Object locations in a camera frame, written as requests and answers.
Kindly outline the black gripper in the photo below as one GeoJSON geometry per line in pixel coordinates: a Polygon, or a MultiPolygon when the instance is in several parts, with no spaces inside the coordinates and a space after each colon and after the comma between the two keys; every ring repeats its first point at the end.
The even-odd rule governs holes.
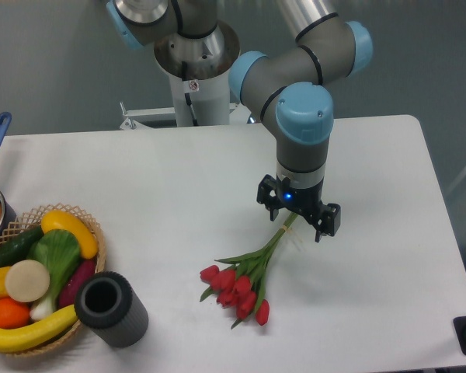
{"type": "Polygon", "coordinates": [[[270,213],[275,221],[280,209],[286,208],[302,216],[315,229],[315,241],[323,236],[334,237],[341,225],[341,206],[322,203],[323,180],[314,186],[297,189],[290,185],[290,179],[276,180],[266,174],[258,185],[257,203],[270,213]]]}

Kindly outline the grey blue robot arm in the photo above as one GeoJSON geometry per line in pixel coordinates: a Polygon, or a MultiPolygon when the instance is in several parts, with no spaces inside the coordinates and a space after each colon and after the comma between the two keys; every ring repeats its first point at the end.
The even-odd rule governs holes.
{"type": "Polygon", "coordinates": [[[132,48],[152,45],[169,77],[180,127],[227,124],[236,98],[276,140],[276,174],[259,184],[257,201],[272,217],[287,209],[317,236],[333,236],[338,204],[322,201],[334,116],[325,85],[356,74],[373,56],[367,29],[344,22],[329,1],[280,1],[295,47],[276,58],[241,52],[215,1],[110,1],[107,12],[132,48]]]}

